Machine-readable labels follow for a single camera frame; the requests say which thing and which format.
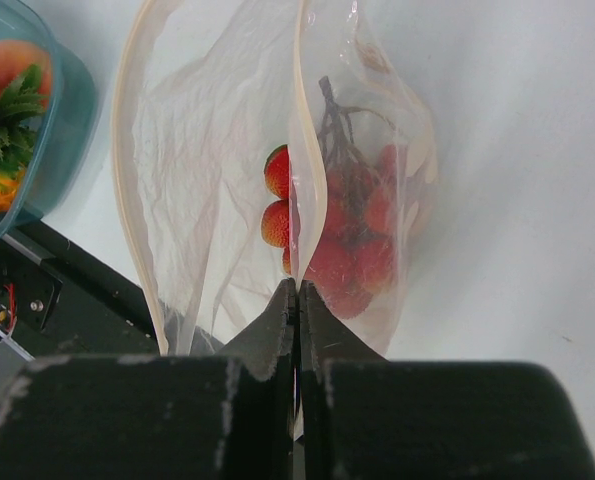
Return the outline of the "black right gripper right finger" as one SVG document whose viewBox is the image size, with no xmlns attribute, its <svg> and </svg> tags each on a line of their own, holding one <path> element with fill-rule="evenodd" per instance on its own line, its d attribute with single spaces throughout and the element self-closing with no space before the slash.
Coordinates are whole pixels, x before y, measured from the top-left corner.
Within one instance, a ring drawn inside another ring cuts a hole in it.
<svg viewBox="0 0 595 480">
<path fill-rule="evenodd" d="M 389 361 L 299 293 L 309 479 L 595 479 L 562 385 L 525 362 Z"/>
</svg>

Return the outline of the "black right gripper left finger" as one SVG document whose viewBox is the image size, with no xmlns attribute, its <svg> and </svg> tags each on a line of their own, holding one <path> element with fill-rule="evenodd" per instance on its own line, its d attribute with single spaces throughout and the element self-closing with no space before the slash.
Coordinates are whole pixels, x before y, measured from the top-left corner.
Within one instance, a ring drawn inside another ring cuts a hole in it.
<svg viewBox="0 0 595 480">
<path fill-rule="evenodd" d="M 209 356 L 60 355 L 0 401 L 0 479 L 289 479 L 293 280 Z"/>
</svg>

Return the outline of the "fake red grapes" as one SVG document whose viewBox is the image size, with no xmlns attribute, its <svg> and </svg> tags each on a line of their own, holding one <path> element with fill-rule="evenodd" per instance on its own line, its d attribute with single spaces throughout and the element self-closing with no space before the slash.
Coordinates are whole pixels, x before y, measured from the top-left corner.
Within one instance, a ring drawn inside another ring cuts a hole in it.
<svg viewBox="0 0 595 480">
<path fill-rule="evenodd" d="M 399 192 L 407 147 L 388 136 L 364 146 L 359 120 L 390 120 L 375 110 L 339 102 L 329 77 L 319 81 L 324 113 L 317 131 L 326 187 L 324 224 L 304 279 L 337 318 L 391 322 L 400 307 L 405 269 Z"/>
</svg>

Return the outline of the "clear dotted zip top bag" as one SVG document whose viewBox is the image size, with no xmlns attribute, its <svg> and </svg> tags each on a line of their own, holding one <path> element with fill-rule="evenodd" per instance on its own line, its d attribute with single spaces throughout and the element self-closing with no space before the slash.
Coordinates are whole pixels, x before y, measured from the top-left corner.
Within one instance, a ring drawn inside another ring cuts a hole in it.
<svg viewBox="0 0 595 480">
<path fill-rule="evenodd" d="M 319 81 L 362 117 L 360 142 L 407 147 L 404 271 L 391 322 L 341 320 L 385 352 L 437 182 L 428 108 L 376 38 L 362 1 L 149 1 L 124 51 L 113 113 L 124 231 L 164 354 L 215 352 L 285 279 L 305 281 L 326 199 Z"/>
</svg>

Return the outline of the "fake pineapple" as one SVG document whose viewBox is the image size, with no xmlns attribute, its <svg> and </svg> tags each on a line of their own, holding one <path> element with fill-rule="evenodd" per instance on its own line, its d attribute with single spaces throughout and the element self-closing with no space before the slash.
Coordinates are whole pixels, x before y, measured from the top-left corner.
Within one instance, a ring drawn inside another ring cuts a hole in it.
<svg viewBox="0 0 595 480">
<path fill-rule="evenodd" d="M 37 141 L 36 124 L 49 106 L 50 96 L 38 92 L 41 80 L 40 68 L 30 65 L 0 96 L 0 214 L 10 209 L 20 189 Z"/>
</svg>

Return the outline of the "fake peach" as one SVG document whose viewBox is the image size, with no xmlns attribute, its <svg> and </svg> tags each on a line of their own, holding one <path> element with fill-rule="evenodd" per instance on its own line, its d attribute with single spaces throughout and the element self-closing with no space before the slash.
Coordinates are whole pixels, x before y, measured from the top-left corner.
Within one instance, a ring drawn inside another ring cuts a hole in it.
<svg viewBox="0 0 595 480">
<path fill-rule="evenodd" d="M 3 90 L 30 65 L 36 65 L 42 73 L 38 92 L 47 98 L 52 90 L 52 67 L 48 52 L 37 45 L 16 39 L 0 40 L 0 96 Z"/>
</svg>

